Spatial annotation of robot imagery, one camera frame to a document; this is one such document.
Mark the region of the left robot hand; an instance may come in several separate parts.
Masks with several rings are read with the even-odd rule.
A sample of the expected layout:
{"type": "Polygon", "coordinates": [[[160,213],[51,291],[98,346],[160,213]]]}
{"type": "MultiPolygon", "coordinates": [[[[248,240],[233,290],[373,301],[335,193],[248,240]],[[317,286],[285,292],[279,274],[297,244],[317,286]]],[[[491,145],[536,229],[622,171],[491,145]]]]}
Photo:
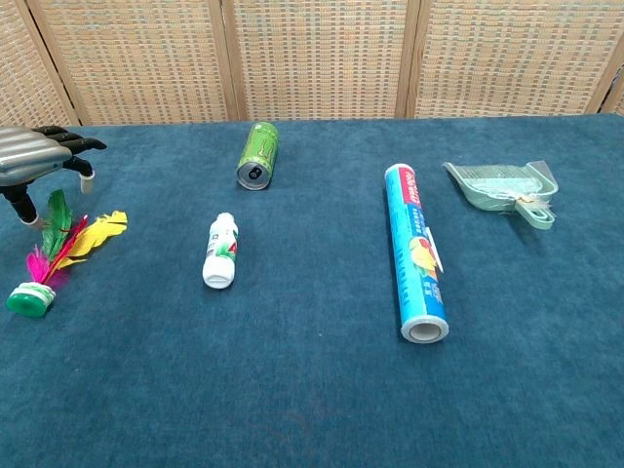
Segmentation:
{"type": "Polygon", "coordinates": [[[95,171],[78,155],[87,150],[104,150],[102,141],[83,137],[59,126],[1,128],[1,195],[11,204],[20,221],[40,228],[43,221],[28,195],[28,185],[60,169],[80,177],[81,192],[93,191],[95,171]]]}

